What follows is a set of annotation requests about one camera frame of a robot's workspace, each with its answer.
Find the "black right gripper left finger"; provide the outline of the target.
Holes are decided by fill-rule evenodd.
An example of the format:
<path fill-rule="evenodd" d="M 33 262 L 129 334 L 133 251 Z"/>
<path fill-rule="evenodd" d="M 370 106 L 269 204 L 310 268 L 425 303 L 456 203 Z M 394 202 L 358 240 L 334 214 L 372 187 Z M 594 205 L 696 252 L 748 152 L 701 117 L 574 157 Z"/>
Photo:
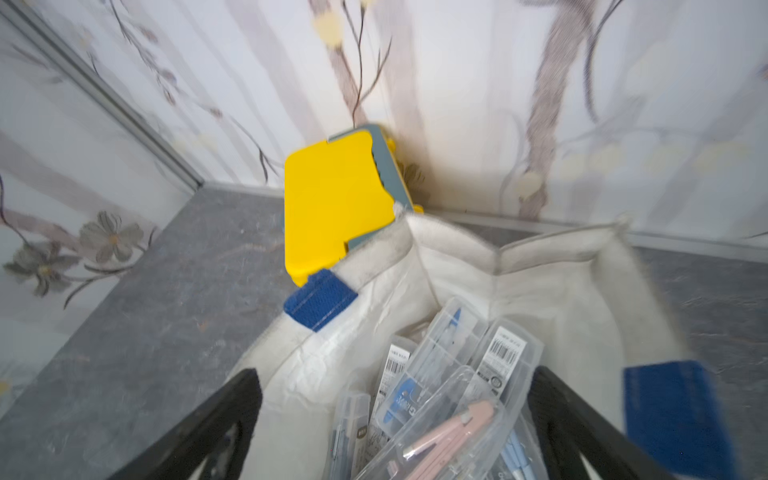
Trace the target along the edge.
<path fill-rule="evenodd" d="M 112 475 L 114 479 L 238 479 L 263 401 L 257 371 L 238 372 Z"/>

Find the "clear case red blue label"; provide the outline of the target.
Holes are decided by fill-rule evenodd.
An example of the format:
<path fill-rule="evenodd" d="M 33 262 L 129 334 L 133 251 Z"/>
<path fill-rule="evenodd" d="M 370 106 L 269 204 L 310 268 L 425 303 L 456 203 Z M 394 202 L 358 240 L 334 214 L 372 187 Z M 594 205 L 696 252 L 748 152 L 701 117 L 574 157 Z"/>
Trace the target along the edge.
<path fill-rule="evenodd" d="M 365 461 L 371 461 L 389 441 L 389 437 L 375 425 L 374 417 L 387 395 L 391 392 L 399 374 L 409 361 L 417 344 L 406 337 L 395 335 L 390 339 L 387 354 L 382 362 L 376 382 L 376 395 L 368 425 Z"/>

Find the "clear case blue insert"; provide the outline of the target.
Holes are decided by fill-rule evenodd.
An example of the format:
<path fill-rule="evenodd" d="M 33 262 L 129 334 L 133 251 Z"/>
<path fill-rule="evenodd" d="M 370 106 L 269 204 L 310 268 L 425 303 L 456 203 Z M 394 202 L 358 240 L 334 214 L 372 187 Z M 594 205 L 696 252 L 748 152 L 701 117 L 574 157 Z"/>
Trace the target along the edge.
<path fill-rule="evenodd" d="M 375 425 L 393 438 L 459 367 L 469 363 L 488 326 L 487 317 L 474 307 L 458 297 L 449 299 L 375 414 Z"/>

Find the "clear case pink compass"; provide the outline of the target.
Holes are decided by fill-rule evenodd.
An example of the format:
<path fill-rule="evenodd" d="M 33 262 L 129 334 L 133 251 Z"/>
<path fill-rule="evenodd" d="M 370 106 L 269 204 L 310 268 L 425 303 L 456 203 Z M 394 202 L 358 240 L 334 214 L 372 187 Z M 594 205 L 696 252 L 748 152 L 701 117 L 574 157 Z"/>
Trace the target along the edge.
<path fill-rule="evenodd" d="M 357 475 L 367 479 L 483 479 L 509 430 L 500 399 L 458 368 Z"/>

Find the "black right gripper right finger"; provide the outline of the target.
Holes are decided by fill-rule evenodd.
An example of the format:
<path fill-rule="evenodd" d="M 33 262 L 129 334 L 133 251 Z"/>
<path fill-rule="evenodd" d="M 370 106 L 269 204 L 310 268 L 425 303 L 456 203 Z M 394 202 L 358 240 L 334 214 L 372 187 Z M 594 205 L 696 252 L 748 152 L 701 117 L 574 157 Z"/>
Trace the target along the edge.
<path fill-rule="evenodd" d="M 602 479 L 674 479 L 549 368 L 534 370 L 527 401 L 549 478 L 588 479 L 590 464 Z"/>

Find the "clear case white barcode label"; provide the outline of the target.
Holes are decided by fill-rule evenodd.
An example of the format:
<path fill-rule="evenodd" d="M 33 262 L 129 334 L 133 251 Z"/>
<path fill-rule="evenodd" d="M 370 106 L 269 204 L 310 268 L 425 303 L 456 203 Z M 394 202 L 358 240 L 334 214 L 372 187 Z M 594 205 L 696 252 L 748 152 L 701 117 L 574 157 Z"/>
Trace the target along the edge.
<path fill-rule="evenodd" d="M 516 420 L 526 402 L 534 370 L 540 364 L 544 343 L 525 328 L 533 317 L 497 317 L 473 357 L 476 373 Z"/>

